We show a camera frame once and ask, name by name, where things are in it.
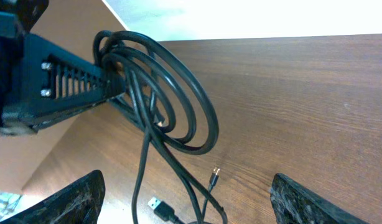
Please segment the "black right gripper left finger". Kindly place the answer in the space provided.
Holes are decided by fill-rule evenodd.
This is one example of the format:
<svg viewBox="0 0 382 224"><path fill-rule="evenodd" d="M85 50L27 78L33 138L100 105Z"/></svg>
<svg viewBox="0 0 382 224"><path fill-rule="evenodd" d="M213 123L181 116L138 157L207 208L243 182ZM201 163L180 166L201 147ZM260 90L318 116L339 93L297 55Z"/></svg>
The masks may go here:
<svg viewBox="0 0 382 224"><path fill-rule="evenodd" d="M96 224L105 193L102 172L93 170L0 224Z"/></svg>

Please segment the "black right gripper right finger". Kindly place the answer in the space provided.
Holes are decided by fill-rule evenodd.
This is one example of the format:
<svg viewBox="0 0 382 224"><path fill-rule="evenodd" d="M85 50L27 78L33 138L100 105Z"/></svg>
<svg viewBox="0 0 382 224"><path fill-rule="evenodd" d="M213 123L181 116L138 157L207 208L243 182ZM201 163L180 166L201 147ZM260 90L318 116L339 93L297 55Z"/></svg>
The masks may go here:
<svg viewBox="0 0 382 224"><path fill-rule="evenodd" d="M270 201L278 224L364 224L282 173L271 184Z"/></svg>

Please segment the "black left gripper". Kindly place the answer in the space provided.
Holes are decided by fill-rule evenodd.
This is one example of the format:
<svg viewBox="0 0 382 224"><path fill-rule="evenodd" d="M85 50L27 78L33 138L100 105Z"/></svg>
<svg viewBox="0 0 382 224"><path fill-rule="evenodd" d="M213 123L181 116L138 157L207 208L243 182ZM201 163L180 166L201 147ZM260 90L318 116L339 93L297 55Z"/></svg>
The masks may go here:
<svg viewBox="0 0 382 224"><path fill-rule="evenodd" d="M0 0L0 135L33 134L4 119L14 69L21 61L19 120L44 129L120 95L124 81L30 30L49 0Z"/></svg>

